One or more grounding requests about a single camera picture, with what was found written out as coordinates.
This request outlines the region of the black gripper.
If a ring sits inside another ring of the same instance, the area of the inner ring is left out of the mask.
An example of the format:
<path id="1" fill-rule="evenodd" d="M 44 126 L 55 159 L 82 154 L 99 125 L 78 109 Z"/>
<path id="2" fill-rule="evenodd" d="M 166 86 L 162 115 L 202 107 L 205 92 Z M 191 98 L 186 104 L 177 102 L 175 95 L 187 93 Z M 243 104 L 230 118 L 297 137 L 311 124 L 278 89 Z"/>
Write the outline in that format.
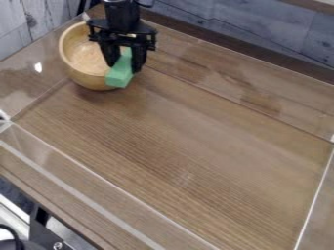
<path id="1" fill-rule="evenodd" d="M 107 65 L 120 59 L 119 46 L 132 47 L 132 73 L 139 73 L 146 64 L 147 50 L 157 48 L 158 31 L 140 20 L 140 8 L 151 8 L 155 0 L 102 0 L 104 18 L 90 19 L 88 39 L 99 43 Z"/>

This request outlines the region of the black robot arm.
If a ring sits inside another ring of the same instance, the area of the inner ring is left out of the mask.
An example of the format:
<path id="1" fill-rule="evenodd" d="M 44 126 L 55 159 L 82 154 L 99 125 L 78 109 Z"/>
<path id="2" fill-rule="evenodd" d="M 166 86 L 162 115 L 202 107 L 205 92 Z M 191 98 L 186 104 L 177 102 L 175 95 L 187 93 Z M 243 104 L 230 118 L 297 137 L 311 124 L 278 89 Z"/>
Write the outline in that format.
<path id="1" fill-rule="evenodd" d="M 96 42 L 108 66 L 122 57 L 122 47 L 131 49 L 132 73 L 140 72 L 147 60 L 147 52 L 157 50 L 158 30 L 140 19 L 139 7 L 151 8 L 155 0 L 102 0 L 104 18 L 90 19 L 88 40 Z"/>

